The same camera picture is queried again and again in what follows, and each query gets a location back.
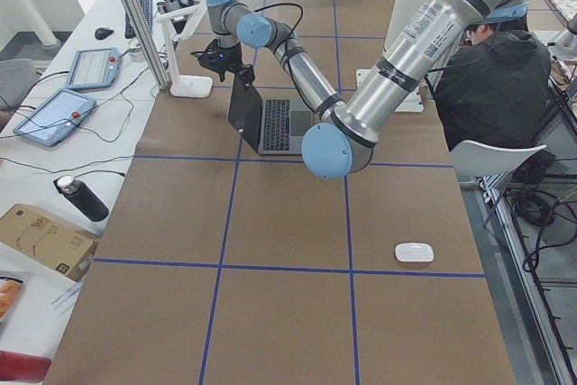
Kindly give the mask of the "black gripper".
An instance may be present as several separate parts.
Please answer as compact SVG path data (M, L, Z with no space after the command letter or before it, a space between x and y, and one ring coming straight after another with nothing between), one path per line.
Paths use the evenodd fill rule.
M243 64L240 42L224 47L219 44L218 39L213 39L204 50L191 51L190 55L197 59L200 67L217 74L221 82L224 82L227 72L237 76L243 89L250 87L254 81L253 65Z

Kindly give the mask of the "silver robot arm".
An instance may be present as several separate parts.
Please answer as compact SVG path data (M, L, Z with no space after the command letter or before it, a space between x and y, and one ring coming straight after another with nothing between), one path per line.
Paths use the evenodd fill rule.
M197 59L219 76L234 75L228 123L258 153L279 151L291 133L289 112L267 112L253 69L243 62L243 47L267 49L317 117L298 146L304 163L321 179L341 179L371 162L382 126L468 25L512 18L526 10L528 0L425 0L380 56L356 69L357 86L349 98L342 98L312 61L294 26L239 0L205 2L214 38Z

